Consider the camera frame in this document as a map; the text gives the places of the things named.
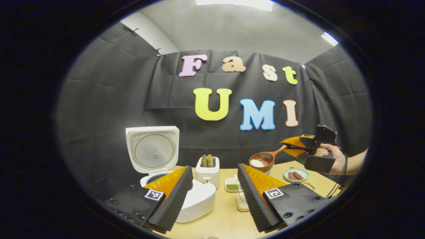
cable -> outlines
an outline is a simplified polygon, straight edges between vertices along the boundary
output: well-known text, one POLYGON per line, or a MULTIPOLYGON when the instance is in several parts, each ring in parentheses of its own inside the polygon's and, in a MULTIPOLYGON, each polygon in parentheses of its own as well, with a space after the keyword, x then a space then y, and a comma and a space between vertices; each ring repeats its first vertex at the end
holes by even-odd
POLYGON ((344 175, 345 176, 345 173, 346 173, 346 171, 347 171, 347 155, 346 154, 343 154, 344 155, 344 164, 343 164, 343 167, 342 167, 342 169, 341 169, 341 173, 340 173, 340 176, 338 177, 338 180, 337 180, 337 182, 335 183, 335 185, 334 185, 334 187, 331 189, 331 191, 329 192, 329 194, 325 197, 325 198, 331 198, 331 196, 336 192, 336 190, 338 189, 338 187, 337 187, 337 185, 340 185, 340 182, 341 182, 341 180, 342 180, 342 176, 344 175))

open lid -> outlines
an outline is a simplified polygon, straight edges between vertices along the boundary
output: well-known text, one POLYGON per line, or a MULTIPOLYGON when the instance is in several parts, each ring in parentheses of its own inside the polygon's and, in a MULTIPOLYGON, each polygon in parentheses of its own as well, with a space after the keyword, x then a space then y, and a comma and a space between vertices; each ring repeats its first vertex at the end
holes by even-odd
POLYGON ((143 174, 167 172, 179 158, 179 130, 175 126, 125 129, 128 154, 136 171, 143 174))

wooden ladle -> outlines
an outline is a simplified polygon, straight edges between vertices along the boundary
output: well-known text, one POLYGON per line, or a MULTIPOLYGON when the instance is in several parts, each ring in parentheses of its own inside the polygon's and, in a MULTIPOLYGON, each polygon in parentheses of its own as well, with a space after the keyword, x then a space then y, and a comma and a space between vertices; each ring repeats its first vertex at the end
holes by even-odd
POLYGON ((282 147, 276 151, 273 152, 261 152, 258 154, 254 154, 249 158, 249 166, 252 168, 255 168, 263 173, 268 172, 270 169, 272 169, 273 165, 275 164, 276 157, 288 147, 288 145, 282 145, 282 147), (264 167, 255 167, 251 164, 251 160, 256 159, 263 163, 264 167))

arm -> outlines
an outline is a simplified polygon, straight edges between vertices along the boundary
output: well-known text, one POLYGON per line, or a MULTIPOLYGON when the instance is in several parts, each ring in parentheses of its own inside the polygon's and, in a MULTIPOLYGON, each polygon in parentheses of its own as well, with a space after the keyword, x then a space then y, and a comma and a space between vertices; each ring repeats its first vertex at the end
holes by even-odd
MULTIPOLYGON (((344 155, 341 150, 337 146, 329 145, 329 144, 321 144, 320 148, 317 149, 316 156, 327 156, 329 151, 332 152, 333 157, 335 158, 335 163, 331 168, 329 174, 340 174, 344 164, 344 155)), ((368 149, 361 152, 360 154, 354 155, 353 157, 347 158, 347 171, 346 175, 357 174, 363 164, 365 156, 367 154, 368 149)))

blue letter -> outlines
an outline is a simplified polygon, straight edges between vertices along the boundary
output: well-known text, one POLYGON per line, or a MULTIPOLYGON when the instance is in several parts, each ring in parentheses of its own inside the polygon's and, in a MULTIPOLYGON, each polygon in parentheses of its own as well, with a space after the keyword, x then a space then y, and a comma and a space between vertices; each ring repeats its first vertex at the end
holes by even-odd
POLYGON ((260 111, 258 111, 258 108, 252 99, 241 99, 241 104, 244 106, 244 122, 241 125, 241 130, 252 130, 250 119, 252 119, 256 129, 260 127, 263 119, 264 121, 261 125, 262 129, 270 130, 275 128, 275 124, 273 123, 274 101, 264 101, 260 111))

